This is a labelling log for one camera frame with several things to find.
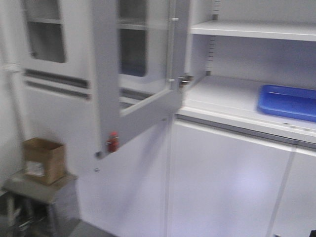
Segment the glass cabinet door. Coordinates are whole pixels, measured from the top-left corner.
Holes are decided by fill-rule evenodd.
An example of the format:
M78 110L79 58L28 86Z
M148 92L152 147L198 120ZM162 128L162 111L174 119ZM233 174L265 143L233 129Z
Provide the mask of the glass cabinet door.
M100 20L97 12L106 13L106 3L95 0L94 26ZM117 126L120 145L125 144L158 121L167 118L182 105L179 91L179 77L184 75L186 39L188 30L189 0L118 0L117 43L118 47L118 88L119 121ZM95 43L107 42L109 33L94 31ZM113 58L104 48L104 53L95 51L96 59ZM108 83L101 79L105 68L97 68L98 90L109 89ZM106 94L99 101L106 101ZM101 141L106 140L111 129L107 121L112 120L106 107L99 106L107 119L101 119L103 133Z
M21 66L33 73L88 78L89 8L84 0L16 0Z

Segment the label on box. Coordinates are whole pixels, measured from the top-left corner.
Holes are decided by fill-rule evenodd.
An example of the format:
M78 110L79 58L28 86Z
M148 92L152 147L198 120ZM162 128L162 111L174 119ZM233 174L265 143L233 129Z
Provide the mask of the label on box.
M43 177L45 175L44 165L40 162L27 161L26 173L37 177Z

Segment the red latch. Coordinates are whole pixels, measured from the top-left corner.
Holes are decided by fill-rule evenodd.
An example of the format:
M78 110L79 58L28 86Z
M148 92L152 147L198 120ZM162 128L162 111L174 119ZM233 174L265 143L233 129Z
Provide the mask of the red latch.
M119 149L119 136L117 132L111 132L110 138L106 142L108 145L108 152L113 153Z

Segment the lower cabinet door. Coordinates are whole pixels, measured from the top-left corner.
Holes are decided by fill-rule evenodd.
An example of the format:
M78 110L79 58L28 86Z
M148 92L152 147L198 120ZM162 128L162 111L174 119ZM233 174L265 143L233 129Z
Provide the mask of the lower cabinet door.
M297 148L269 236L309 237L316 230L316 152Z
M169 237L265 237L291 147L203 125L173 127Z

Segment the glass panel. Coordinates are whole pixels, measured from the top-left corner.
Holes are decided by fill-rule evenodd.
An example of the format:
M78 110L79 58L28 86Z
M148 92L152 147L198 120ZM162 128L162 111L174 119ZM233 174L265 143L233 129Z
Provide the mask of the glass panel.
M165 88L168 19L168 0L119 0L122 108Z
M60 19L58 0L24 0L30 18Z
M146 73L146 0L120 0L121 73Z
M146 73L146 32L120 30L121 73L143 77Z
M22 0L31 56L64 63L66 60L58 0Z

